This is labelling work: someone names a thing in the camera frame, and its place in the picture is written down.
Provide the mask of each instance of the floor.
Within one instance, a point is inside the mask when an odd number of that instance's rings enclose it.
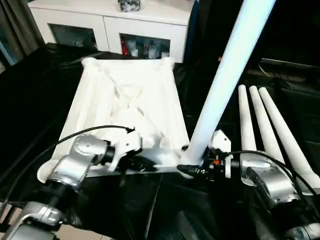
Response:
[[[10,224],[12,224],[15,219],[19,216],[21,212],[21,209],[17,209],[13,216],[12,219],[10,221]],[[4,236],[4,233],[0,232],[0,239]],[[60,240],[70,240],[70,239],[76,239],[76,240],[111,240],[110,237],[108,236],[103,236],[101,234],[97,234],[95,232],[92,231],[86,231],[86,230],[81,230],[81,229],[77,229],[74,228],[72,226],[69,225],[62,225],[60,230],[56,233],[56,236],[60,239]]]

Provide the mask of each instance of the white cylindrical rod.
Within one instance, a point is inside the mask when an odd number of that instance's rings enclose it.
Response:
[[[293,169],[300,174],[313,189],[319,191],[319,176],[311,169],[304,153],[300,149],[267,89],[262,87],[259,89],[259,93]]]
[[[256,151],[254,128],[252,127],[247,90],[245,85],[238,87],[241,148],[242,150]]]
[[[244,0],[208,96],[182,156],[182,164],[199,165],[218,122],[264,28],[276,0]]]
[[[278,161],[285,163],[282,156],[280,147],[278,145],[274,130],[272,129],[271,123],[269,121],[265,106],[260,98],[258,89],[256,86],[251,86],[249,88],[253,108],[256,116],[256,120],[259,125],[259,130],[264,146],[264,150],[272,157]]]

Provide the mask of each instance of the black cable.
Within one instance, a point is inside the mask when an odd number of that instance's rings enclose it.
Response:
[[[3,202],[3,204],[0,206],[0,219],[4,213],[4,210],[9,202],[9,198],[12,194],[12,192],[14,191],[16,185],[18,184],[19,180],[22,178],[22,176],[26,173],[26,171],[36,162],[38,161],[44,154],[46,154],[47,152],[51,151],[53,148],[55,148],[57,145],[71,139],[71,138],[74,138],[78,135],[81,135],[81,134],[84,134],[84,133],[87,133],[87,132],[90,132],[90,131],[93,131],[93,130],[97,130],[97,129],[124,129],[126,130],[127,132],[130,132],[132,131],[131,128],[128,128],[128,127],[125,127],[125,126],[117,126],[117,125],[102,125],[102,126],[94,126],[94,127],[90,127],[90,128],[87,128],[87,129],[84,129],[84,130],[81,130],[81,131],[78,131],[78,132],[75,132],[69,136],[66,136],[62,139],[60,139],[59,141],[51,144],[49,147],[47,147],[43,152],[41,152],[38,156],[36,156],[33,160],[31,160],[28,165],[20,172],[20,174],[15,178],[14,182],[12,183],[11,185],[11,188],[9,189],[8,193],[6,194],[6,197],[5,197],[5,200]]]

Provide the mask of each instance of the black plastic sheet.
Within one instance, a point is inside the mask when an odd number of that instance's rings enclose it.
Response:
[[[58,140],[81,74],[81,59],[128,59],[109,52],[47,44],[0,75],[2,160],[0,174],[47,126],[40,141],[0,186],[0,200],[21,169],[49,143]],[[184,121],[191,137],[218,63],[210,72],[177,64],[174,76]],[[319,85],[243,75],[240,83],[267,87],[298,144],[319,173]],[[219,122],[240,150],[238,94],[234,91]],[[259,150],[263,150],[252,103],[251,117]],[[24,176],[10,201],[18,206],[41,186],[36,172],[50,159],[44,156]],[[116,240],[216,240],[256,239],[259,209],[251,200],[254,191],[238,179],[214,183],[191,181],[176,173],[130,175],[120,186],[119,176],[87,178],[68,215],[68,222]]]

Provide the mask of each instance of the cabinet door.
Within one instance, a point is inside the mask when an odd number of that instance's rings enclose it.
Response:
[[[109,51],[102,16],[31,8],[45,43],[57,43]]]
[[[151,47],[159,52],[156,58],[168,52],[177,63],[183,62],[187,26],[108,16],[103,19],[110,52],[124,54],[125,45],[130,54],[132,44],[128,40],[133,40],[139,57],[148,58]]]

